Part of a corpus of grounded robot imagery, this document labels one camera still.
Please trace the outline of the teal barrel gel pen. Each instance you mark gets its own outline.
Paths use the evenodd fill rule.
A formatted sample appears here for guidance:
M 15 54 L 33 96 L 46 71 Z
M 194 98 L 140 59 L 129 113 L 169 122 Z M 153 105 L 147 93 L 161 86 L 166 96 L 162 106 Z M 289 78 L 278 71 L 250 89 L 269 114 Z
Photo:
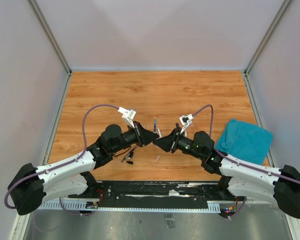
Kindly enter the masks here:
M 157 118 L 154 118 L 154 122 L 153 122 L 153 132 L 157 133 Z

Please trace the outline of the dark purple pen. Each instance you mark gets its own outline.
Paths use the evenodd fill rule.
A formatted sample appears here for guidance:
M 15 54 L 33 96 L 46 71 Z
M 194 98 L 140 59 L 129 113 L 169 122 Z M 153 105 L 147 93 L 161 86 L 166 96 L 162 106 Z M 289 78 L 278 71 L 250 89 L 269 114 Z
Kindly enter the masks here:
M 136 150 L 137 147 L 138 147 L 138 146 L 135 145 L 135 146 L 128 152 L 128 154 L 121 160 L 121 162 L 123 163 L 123 162 L 131 161 L 131 159 L 128 159 L 129 154 L 130 154 L 131 152 L 135 152 L 135 150 Z

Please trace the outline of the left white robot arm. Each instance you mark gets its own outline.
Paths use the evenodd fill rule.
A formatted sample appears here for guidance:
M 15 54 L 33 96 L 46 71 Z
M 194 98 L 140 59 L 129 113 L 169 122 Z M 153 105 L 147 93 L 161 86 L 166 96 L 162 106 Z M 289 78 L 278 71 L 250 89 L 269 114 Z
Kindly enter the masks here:
M 99 190 L 92 170 L 108 164 L 121 150 L 132 145 L 144 147 L 157 138 L 157 133 L 143 128 L 137 121 L 126 132 L 117 124 L 108 125 L 95 143 L 72 157 L 37 167 L 31 163 L 23 165 L 7 187 L 13 205 L 6 207 L 23 216 L 50 200 L 93 198 Z

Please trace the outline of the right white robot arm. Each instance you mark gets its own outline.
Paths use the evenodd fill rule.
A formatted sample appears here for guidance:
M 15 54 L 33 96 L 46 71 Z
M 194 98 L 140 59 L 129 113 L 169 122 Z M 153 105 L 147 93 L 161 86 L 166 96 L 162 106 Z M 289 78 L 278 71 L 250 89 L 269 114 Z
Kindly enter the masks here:
M 153 143 L 167 153 L 179 150 L 199 159 L 205 171 L 219 175 L 216 193 L 220 199 L 251 198 L 277 205 L 285 214 L 300 219 L 300 173 L 295 167 L 266 167 L 236 158 L 217 150 L 205 131 L 190 139 L 181 128 L 175 128 Z

